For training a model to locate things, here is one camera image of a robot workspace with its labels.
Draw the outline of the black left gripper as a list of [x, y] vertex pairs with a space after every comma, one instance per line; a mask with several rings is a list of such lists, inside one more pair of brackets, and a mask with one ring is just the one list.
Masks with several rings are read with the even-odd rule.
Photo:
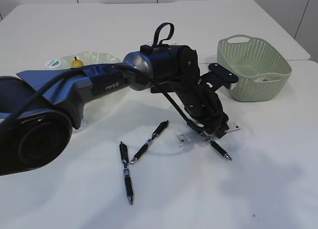
[[227, 133], [229, 118], [218, 95], [208, 86], [211, 77], [202, 75], [192, 83], [177, 77], [173, 80], [173, 90], [185, 111], [202, 127], [191, 120], [187, 120], [187, 124], [194, 130], [215, 130], [212, 135], [220, 139]]

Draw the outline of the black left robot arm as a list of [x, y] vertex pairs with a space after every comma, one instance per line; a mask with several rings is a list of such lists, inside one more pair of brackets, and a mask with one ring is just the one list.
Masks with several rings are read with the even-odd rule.
[[0, 79], [0, 173], [43, 167], [68, 145], [79, 129], [84, 106], [118, 90], [141, 91], [164, 85], [183, 104], [179, 114], [197, 130], [221, 138], [228, 116], [214, 90], [215, 80], [202, 75], [195, 50], [186, 45], [144, 45], [121, 63], [66, 70], [23, 71]]

